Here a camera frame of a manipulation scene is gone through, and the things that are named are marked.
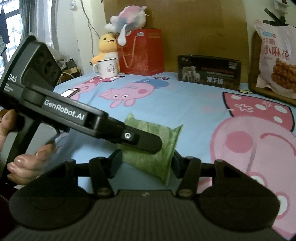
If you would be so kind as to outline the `black wool product box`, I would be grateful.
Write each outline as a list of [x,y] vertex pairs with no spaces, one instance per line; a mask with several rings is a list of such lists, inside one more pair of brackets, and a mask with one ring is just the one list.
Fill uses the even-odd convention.
[[239,90],[241,61],[202,55],[178,56],[178,80]]

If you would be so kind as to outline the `yellow duck plush toy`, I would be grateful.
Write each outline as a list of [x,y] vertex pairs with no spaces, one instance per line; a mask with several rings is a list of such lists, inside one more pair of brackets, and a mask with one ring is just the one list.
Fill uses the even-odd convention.
[[120,72],[118,52],[117,52],[117,41],[112,33],[103,35],[98,42],[98,55],[92,58],[90,61],[91,65],[96,64],[98,61],[116,58],[117,69]]

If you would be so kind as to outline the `blue Peppa Pig bedsheet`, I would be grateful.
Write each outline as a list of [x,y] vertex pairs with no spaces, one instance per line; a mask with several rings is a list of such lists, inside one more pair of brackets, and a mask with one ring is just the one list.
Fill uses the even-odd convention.
[[93,74],[58,85],[55,92],[79,88],[73,100],[124,121],[139,120],[170,128],[183,125],[176,150],[204,163],[225,160],[272,190],[280,200],[273,228],[295,235],[295,108],[209,85],[181,82],[164,72],[155,76]]

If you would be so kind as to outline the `wooden board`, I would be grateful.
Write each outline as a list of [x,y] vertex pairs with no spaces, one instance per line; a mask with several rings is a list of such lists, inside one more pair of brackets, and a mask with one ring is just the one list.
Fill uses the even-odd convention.
[[240,60],[241,82],[248,80],[249,40],[243,1],[104,1],[106,20],[126,6],[146,6],[146,27],[161,29],[165,70],[176,72],[179,55]]

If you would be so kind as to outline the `pink white plush toy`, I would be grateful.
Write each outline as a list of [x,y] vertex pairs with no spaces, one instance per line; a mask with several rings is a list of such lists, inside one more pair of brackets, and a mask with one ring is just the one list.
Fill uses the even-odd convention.
[[117,16],[110,18],[105,29],[110,33],[119,33],[117,42],[120,46],[126,44],[126,34],[143,28],[146,24],[146,6],[126,6]]

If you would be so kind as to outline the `green snack packet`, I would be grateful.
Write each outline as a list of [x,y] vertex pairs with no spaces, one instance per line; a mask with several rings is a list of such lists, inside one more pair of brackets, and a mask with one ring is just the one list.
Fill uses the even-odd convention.
[[135,128],[140,133],[137,134],[136,146],[119,146],[122,151],[121,172],[137,183],[150,176],[162,186],[168,186],[172,158],[183,125],[170,128],[139,120],[133,113],[129,113],[125,118],[125,125]]

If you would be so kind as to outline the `white enamel mug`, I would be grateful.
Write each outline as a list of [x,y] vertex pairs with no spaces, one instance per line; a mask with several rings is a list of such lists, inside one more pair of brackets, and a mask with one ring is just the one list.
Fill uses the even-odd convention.
[[98,61],[93,65],[93,72],[103,79],[116,77],[118,75],[117,59],[110,58]]

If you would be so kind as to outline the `large pink snack bag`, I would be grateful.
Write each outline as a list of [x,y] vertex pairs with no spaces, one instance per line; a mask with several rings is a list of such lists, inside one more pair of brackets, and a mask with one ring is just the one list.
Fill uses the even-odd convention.
[[256,86],[295,99],[295,27],[254,22],[261,39]]

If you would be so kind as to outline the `white smartphone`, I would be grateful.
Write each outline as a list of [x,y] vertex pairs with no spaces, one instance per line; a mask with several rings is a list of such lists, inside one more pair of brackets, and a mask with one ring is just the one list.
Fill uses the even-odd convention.
[[61,96],[66,97],[66,98],[70,98],[70,97],[74,96],[75,94],[77,94],[79,91],[80,91],[79,88],[68,89],[65,92],[63,92],[61,94]]

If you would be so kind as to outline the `red gift bag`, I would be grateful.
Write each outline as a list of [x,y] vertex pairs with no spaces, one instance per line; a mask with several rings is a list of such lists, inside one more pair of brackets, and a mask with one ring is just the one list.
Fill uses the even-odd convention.
[[152,76],[165,71],[161,29],[132,31],[117,52],[121,73]]

